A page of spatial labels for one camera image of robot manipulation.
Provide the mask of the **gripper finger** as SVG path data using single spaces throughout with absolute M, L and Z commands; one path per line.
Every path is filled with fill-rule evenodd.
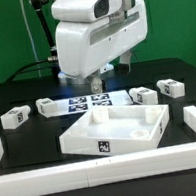
M 132 58 L 133 53 L 128 50 L 127 52 L 121 54 L 118 62 L 118 71 L 121 73 L 129 73 L 130 67 L 131 67 L 131 58 Z
M 92 93 L 95 93 L 95 94 L 102 93 L 103 91 L 102 80 L 98 76 L 96 75 L 89 76 L 88 81 L 90 81 L 90 88 L 91 88 Z

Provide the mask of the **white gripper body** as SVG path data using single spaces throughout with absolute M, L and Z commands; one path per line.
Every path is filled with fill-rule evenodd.
M 124 22 L 103 18 L 93 23 L 61 21 L 56 29 L 59 67 L 66 76 L 85 79 L 147 36 L 146 5 L 136 0 Z

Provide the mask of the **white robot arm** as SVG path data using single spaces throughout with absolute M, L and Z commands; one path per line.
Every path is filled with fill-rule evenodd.
M 131 49 L 147 36 L 144 0 L 55 0 L 51 12 L 59 68 L 90 81 L 94 93 L 103 90 L 100 69 L 116 58 L 128 68 Z

